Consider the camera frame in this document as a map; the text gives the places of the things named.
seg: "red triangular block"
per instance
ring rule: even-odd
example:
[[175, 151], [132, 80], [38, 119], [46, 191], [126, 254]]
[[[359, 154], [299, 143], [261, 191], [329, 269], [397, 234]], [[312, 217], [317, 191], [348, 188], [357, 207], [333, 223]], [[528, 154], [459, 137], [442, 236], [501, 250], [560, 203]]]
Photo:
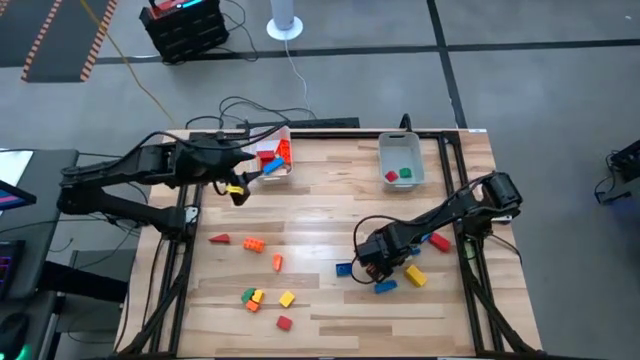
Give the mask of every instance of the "red triangular block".
[[231, 243], [231, 238], [229, 237], [228, 234], [220, 234], [218, 236], [214, 236], [211, 239], [209, 239], [210, 242], [212, 243], [224, 243], [224, 244], [230, 244]]

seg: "wooden tabletop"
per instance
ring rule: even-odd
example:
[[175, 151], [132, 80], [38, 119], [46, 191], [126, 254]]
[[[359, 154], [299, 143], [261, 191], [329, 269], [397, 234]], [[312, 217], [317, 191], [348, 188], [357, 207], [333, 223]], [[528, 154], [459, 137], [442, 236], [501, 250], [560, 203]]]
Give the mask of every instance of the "wooden tabletop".
[[[188, 137], [186, 131], [174, 133]], [[460, 138], [470, 179], [495, 169], [486, 132], [461, 130]], [[376, 295], [373, 285], [336, 277], [335, 265], [353, 258], [352, 232], [358, 220], [372, 214], [411, 219], [444, 200], [436, 141], [421, 140], [421, 147], [426, 183], [409, 193], [382, 190], [377, 139], [293, 140], [291, 184], [252, 183], [252, 195], [242, 207], [234, 207], [228, 197], [218, 196], [207, 187], [178, 355], [473, 355], [455, 247], [451, 253], [443, 254], [423, 245], [419, 256], [396, 270], [392, 278], [398, 282], [398, 288], [390, 293]], [[452, 151], [449, 158], [455, 173]], [[177, 193], [165, 186], [154, 186], [150, 203], [158, 207], [175, 205]], [[385, 223], [378, 220], [364, 223], [359, 241]], [[510, 226], [496, 225], [494, 230], [514, 243]], [[231, 245], [207, 241], [220, 233], [231, 236]], [[455, 245], [451, 226], [439, 233]], [[262, 254], [243, 249], [242, 242], [247, 236], [266, 242]], [[131, 309], [121, 348], [141, 328], [159, 238], [153, 228], [142, 231], [131, 274]], [[166, 250], [164, 245], [156, 266], [151, 309], [159, 291]], [[272, 268], [275, 253], [284, 257], [280, 273]], [[497, 307], [526, 342], [539, 348], [517, 256], [490, 240], [485, 244], [485, 256]], [[424, 287], [416, 288], [404, 278], [403, 269], [411, 264], [427, 274]], [[361, 278], [366, 276], [359, 266], [354, 271]], [[257, 313], [249, 312], [240, 301], [240, 295], [249, 287], [265, 291]], [[286, 290], [296, 296], [287, 309], [278, 303]], [[173, 310], [168, 314], [171, 315], [165, 320], [161, 350], [168, 347], [167, 328]], [[481, 305], [479, 314], [483, 337], [490, 349]], [[280, 315], [293, 320], [290, 332], [276, 327]]]

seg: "plastic container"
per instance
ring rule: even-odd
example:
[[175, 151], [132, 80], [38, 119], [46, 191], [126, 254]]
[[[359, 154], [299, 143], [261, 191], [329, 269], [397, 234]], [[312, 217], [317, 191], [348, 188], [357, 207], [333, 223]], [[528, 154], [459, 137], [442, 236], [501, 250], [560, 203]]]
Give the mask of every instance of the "plastic container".
[[[250, 135], [256, 135], [264, 133], [265, 131], [269, 131], [272, 127], [257, 127], [251, 129]], [[248, 152], [251, 154], [256, 154], [260, 150], [260, 144], [265, 143], [269, 144], [270, 141], [275, 140], [276, 142], [279, 140], [288, 140], [289, 144], [291, 144], [291, 131], [288, 126], [284, 126], [275, 133], [269, 135], [259, 143], [253, 144], [249, 147]], [[290, 148], [290, 156], [291, 156], [291, 165], [288, 168], [281, 167], [280, 169], [275, 170], [270, 175], [262, 175], [256, 181], [261, 184], [283, 184], [287, 183], [291, 180], [291, 173], [293, 172], [293, 150]], [[251, 162], [251, 171], [260, 170], [260, 159], [256, 158]]]
[[[390, 191], [410, 191], [424, 184], [424, 165], [420, 151], [420, 138], [412, 132], [382, 133], [378, 137], [380, 175], [384, 187]], [[411, 169], [411, 177], [401, 178], [400, 169]], [[385, 177], [389, 171], [398, 174], [398, 179], [389, 182]]]

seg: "gray floor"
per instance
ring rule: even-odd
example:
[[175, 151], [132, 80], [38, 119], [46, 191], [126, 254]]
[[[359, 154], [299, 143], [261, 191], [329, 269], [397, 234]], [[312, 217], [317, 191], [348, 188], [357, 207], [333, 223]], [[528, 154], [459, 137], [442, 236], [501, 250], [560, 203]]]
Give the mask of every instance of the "gray floor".
[[[127, 55], [154, 54], [137, 20], [143, 3], [120, 2], [110, 28]], [[240, 3], [258, 50], [282, 49], [264, 34], [266, 1]], [[437, 4], [450, 44], [640, 37], [636, 0]], [[435, 42], [422, 0], [296, 0], [296, 5], [306, 30], [291, 48]], [[232, 4], [223, 1], [223, 6], [239, 18]], [[248, 50], [246, 34], [233, 32], [228, 45]], [[115, 52], [105, 44], [100, 55]], [[640, 49], [471, 52], [453, 53], [451, 59], [469, 127], [489, 130], [499, 168], [512, 174], [525, 198], [514, 229], [544, 348], [560, 355], [635, 358], [640, 212], [631, 201], [598, 206], [592, 192], [607, 175], [604, 157], [640, 134]], [[311, 108], [321, 118], [359, 116], [363, 127], [396, 126], [409, 112], [415, 126], [456, 126], [437, 54], [294, 61], [307, 80]], [[135, 70], [179, 126], [193, 116], [216, 114], [218, 102], [230, 95], [272, 107], [304, 106], [301, 82], [287, 59], [141, 64]], [[20, 71], [0, 69], [3, 147], [122, 154], [148, 132], [172, 127], [122, 65], [96, 66], [85, 84], [25, 84]], [[139, 196], [129, 188], [116, 191]], [[123, 236], [107, 225], [81, 225], [61, 227], [54, 248], [73, 236], [76, 249], [113, 249]], [[125, 247], [135, 246], [132, 239]], [[69, 254], [52, 258], [65, 262]], [[108, 352], [109, 346], [78, 345], [63, 337], [58, 357], [83, 349], [95, 354]]]

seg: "blue lego brick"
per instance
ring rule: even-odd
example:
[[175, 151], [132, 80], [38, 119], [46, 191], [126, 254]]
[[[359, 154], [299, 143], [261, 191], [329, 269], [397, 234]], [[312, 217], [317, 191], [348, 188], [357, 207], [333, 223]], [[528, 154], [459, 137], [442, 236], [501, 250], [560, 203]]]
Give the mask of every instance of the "blue lego brick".
[[433, 235], [433, 233], [424, 234], [422, 236], [422, 239], [420, 239], [420, 244], [422, 244], [423, 242], [429, 241], [429, 239], [431, 239], [431, 235]]
[[267, 165], [265, 165], [265, 167], [262, 169], [262, 171], [264, 172], [265, 175], [269, 175], [269, 174], [274, 172], [277, 168], [279, 168], [282, 165], [284, 165], [284, 159], [283, 158], [276, 158], [272, 162], [270, 162]]
[[376, 294], [381, 294], [383, 292], [391, 291], [398, 287], [398, 283], [395, 280], [385, 281], [380, 284], [376, 284], [374, 290]]
[[351, 275], [351, 263], [336, 264], [336, 274], [338, 276]]

